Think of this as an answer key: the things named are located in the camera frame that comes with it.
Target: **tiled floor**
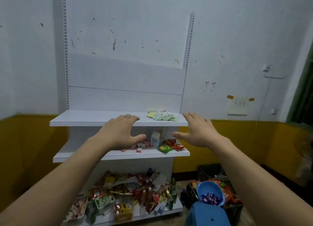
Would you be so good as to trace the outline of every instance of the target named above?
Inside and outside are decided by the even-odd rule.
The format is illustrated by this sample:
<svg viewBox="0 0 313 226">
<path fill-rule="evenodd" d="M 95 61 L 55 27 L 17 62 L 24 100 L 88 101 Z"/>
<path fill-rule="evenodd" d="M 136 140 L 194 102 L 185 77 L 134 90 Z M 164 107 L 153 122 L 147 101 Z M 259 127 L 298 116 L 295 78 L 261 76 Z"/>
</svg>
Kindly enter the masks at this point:
<svg viewBox="0 0 313 226">
<path fill-rule="evenodd" d="M 180 198 L 180 193 L 182 192 L 182 189 L 185 188 L 187 184 L 190 181 L 178 181 L 176 185 L 176 192 L 177 192 L 177 197 Z M 157 218 L 152 218 L 152 219 L 146 219 L 146 220 L 139 220 L 136 222 L 131 222 L 131 223 L 126 223 L 123 224 L 123 226 L 131 226 L 131 225 L 137 225 L 137 226 L 183 226 L 185 225 L 185 220 L 186 217 L 189 213 L 189 210 L 184 207 L 183 213 L 182 214 L 172 214 L 172 215 L 165 215 L 165 216 L 160 216 Z M 252 221 L 252 217 L 249 216 L 248 211 L 244 208 L 243 209 L 243 214 L 240 216 L 240 221 L 238 223 L 238 226 L 255 226 L 255 224 Z"/>
</svg>

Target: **plastic stool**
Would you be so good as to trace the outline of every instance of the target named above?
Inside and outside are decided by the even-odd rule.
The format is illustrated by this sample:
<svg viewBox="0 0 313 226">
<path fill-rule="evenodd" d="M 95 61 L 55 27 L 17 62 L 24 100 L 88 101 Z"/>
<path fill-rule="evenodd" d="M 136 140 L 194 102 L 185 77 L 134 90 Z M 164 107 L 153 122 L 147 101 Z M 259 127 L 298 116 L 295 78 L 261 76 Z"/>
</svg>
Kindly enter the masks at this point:
<svg viewBox="0 0 313 226">
<path fill-rule="evenodd" d="M 196 202 L 191 206 L 189 215 L 185 221 L 185 226 L 191 225 L 230 226 L 230 223 L 225 211 L 221 207 Z"/>
</svg>

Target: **shelf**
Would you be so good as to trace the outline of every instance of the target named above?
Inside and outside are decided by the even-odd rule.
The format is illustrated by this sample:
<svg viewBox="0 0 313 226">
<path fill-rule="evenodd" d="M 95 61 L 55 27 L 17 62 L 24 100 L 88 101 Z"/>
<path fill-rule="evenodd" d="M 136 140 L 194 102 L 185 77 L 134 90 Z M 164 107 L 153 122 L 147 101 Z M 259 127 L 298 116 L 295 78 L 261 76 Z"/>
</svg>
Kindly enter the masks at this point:
<svg viewBox="0 0 313 226">
<path fill-rule="evenodd" d="M 103 126 L 110 119 L 126 114 L 136 115 L 140 118 L 133 126 L 188 126 L 182 114 L 178 114 L 177 121 L 158 121 L 146 117 L 147 113 L 148 112 L 67 110 L 50 121 L 50 126 Z"/>
<path fill-rule="evenodd" d="M 182 211 L 183 211 L 183 206 L 182 206 L 182 203 L 180 202 L 179 198 L 177 198 L 176 203 L 173 205 L 172 210 L 168 210 L 167 208 L 165 208 L 165 210 L 162 214 L 158 213 L 157 215 L 154 215 L 153 213 L 148 214 L 147 212 L 145 215 L 140 215 L 140 206 L 139 206 L 139 204 L 136 204 L 134 207 L 133 218 L 131 221 L 137 221 L 137 220 L 142 220 L 142 219 L 147 219 L 147 218 L 154 218 L 154 217 L 158 217 L 158 216 L 162 216 L 162 215 L 179 213 Z M 113 208 L 111 208 L 110 210 L 108 210 L 107 212 L 104 213 L 104 216 L 98 215 L 96 218 L 96 221 L 93 225 L 110 226 L 110 225 L 120 224 L 120 223 L 115 223 L 113 221 L 113 213 L 114 213 Z M 90 226 L 90 224 L 88 222 L 86 222 L 86 216 L 83 218 L 83 220 L 78 221 L 78 222 L 74 221 L 68 225 L 71 225 L 71 226 Z"/>
<path fill-rule="evenodd" d="M 53 157 L 53 162 L 64 162 L 68 157 L 72 156 L 76 150 L 83 144 L 81 141 L 68 140 L 60 151 Z M 140 158 L 164 158 L 164 157 L 185 157 L 190 156 L 190 152 L 184 148 L 182 151 L 175 149 L 169 153 L 162 153 L 154 147 L 147 147 L 136 153 L 136 149 L 127 149 L 125 152 L 120 150 L 112 150 L 108 152 L 101 161 L 118 160 L 118 159 L 140 159 Z"/>
</svg>

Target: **peeling paint spot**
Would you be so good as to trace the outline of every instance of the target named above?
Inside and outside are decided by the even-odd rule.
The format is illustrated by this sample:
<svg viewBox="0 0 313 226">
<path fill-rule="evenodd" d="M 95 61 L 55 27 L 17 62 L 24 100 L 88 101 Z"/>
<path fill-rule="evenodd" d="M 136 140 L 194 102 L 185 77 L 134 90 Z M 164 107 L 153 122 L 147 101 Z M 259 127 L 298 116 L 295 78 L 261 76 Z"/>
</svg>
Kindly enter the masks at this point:
<svg viewBox="0 0 313 226">
<path fill-rule="evenodd" d="M 116 44 L 116 39 L 114 39 L 114 43 L 113 43 L 113 51 L 115 50 L 115 44 Z"/>
</svg>

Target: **purple wrapped candy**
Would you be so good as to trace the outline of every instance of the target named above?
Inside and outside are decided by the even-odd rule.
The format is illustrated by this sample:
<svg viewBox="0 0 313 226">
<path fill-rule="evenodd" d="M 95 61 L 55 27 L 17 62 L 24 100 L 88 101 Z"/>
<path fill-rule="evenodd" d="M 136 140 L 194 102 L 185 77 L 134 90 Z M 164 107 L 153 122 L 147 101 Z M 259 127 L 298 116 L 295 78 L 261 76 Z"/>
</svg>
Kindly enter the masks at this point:
<svg viewBox="0 0 313 226">
<path fill-rule="evenodd" d="M 206 193 L 202 195 L 202 202 L 210 205 L 219 205 L 222 202 L 220 197 L 217 197 L 214 194 Z"/>
</svg>

